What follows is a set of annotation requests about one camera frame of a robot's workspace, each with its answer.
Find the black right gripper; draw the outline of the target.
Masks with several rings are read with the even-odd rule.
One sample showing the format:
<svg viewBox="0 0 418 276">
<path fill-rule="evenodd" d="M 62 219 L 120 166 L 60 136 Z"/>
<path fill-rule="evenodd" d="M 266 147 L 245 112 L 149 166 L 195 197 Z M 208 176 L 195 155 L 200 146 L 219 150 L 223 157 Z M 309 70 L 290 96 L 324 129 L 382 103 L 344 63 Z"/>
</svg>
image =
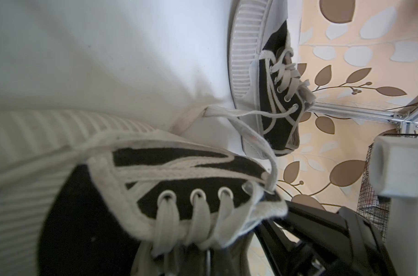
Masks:
<svg viewBox="0 0 418 276">
<path fill-rule="evenodd" d="M 395 276 L 379 230 L 353 210 L 337 213 L 288 202 L 286 217 L 255 234 L 276 276 Z"/>
</svg>

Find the black white canvas sneaker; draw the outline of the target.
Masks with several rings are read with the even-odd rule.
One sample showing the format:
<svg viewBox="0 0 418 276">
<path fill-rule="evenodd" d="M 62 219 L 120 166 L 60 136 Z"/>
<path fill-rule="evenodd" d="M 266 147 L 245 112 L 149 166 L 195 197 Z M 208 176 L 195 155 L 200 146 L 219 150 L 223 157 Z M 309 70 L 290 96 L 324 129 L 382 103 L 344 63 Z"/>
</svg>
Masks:
<svg viewBox="0 0 418 276">
<path fill-rule="evenodd" d="M 204 106 L 169 131 L 79 110 L 0 112 L 0 276 L 239 276 L 283 218 L 269 144 Z"/>
</svg>

